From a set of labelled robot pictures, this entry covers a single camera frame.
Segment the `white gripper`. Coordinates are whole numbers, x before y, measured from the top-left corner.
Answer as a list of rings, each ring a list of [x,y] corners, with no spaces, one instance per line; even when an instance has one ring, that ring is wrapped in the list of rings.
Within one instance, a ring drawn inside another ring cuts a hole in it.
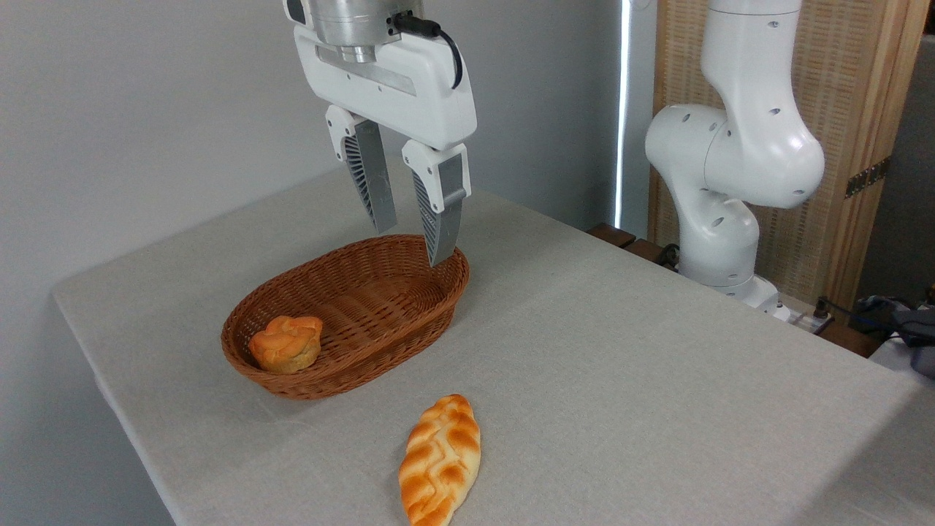
[[[378,235],[397,225],[378,124],[412,139],[402,156],[430,265],[440,265],[457,247],[463,200],[470,196],[470,164],[460,143],[476,131],[477,117],[467,71],[454,88],[453,53],[441,39],[402,34],[365,64],[342,60],[306,26],[294,27],[294,40],[311,90],[331,104],[325,119],[336,157]]]

